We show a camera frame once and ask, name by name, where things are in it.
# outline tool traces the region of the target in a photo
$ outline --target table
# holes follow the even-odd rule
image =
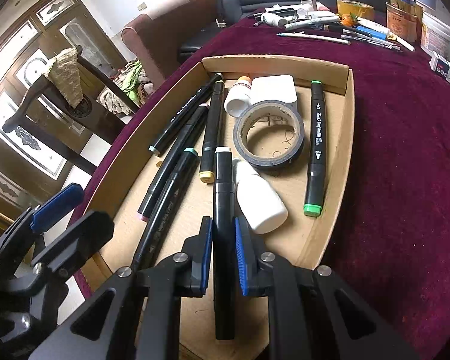
[[[205,56],[278,54],[348,65],[355,137],[346,195],[323,262],[432,359],[450,336],[450,84],[421,49],[392,52],[277,37],[243,19],[220,32],[154,93],[123,129],[85,191],[79,218],[108,166],[155,103]],[[82,284],[85,296],[90,295]]]

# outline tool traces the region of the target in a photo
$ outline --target packing tape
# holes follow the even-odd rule
[[[364,19],[373,20],[375,15],[371,5],[359,3],[358,1],[337,0],[337,9],[340,16],[353,13]]]
[[[294,136],[290,140],[290,147],[279,156],[258,157],[248,150],[247,135],[258,120],[269,116],[285,120],[293,129]],[[252,166],[264,170],[279,169],[294,161],[302,151],[304,137],[303,119],[298,111],[293,106],[277,100],[267,100],[252,105],[238,118],[233,128],[233,143],[238,153]]]

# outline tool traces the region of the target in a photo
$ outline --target blue object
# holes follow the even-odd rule
[[[35,213],[30,228],[35,234],[44,233],[83,201],[79,184],[72,183],[45,202]]]
[[[387,35],[385,35],[385,34],[383,34],[381,32],[372,30],[371,28],[358,26],[356,29],[368,32],[368,33],[372,34],[374,38],[379,38],[379,39],[382,39],[382,40],[386,40],[387,39]]]
[[[208,275],[210,272],[210,259],[212,258],[212,219],[208,221],[207,241],[205,244],[205,254],[202,261],[202,281],[200,283],[200,290],[205,294],[208,287]]]
[[[247,267],[245,262],[245,251],[243,250],[240,222],[238,218],[235,218],[235,249],[236,249],[236,261],[238,263],[238,276],[240,281],[240,288],[242,289],[243,296],[247,296],[248,295]]]

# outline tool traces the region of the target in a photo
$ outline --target screw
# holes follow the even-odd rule
[[[30,317],[26,314],[22,315],[22,325],[25,329],[30,327]]]
[[[182,251],[175,253],[173,255],[173,261],[176,263],[183,263],[184,261],[188,260],[188,255]]]
[[[271,263],[275,259],[275,255],[271,251],[265,251],[260,255],[262,261]]]
[[[37,264],[35,264],[32,272],[35,276],[37,276],[41,271],[42,268],[44,267],[44,265],[41,262],[38,262]]]
[[[60,268],[58,270],[58,276],[61,278],[66,278],[68,276],[68,271],[65,268]]]
[[[129,266],[123,266],[117,270],[116,274],[119,278],[127,278],[132,274],[132,269]]]
[[[317,268],[317,272],[320,276],[330,276],[332,269],[328,265],[321,265]]]

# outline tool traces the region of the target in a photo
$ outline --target green cloth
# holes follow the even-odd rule
[[[138,74],[142,70],[142,64],[140,61],[135,62],[130,66],[130,71],[125,76],[125,79],[121,85],[121,90],[125,92],[132,101],[140,106],[140,97],[137,92],[137,80]]]

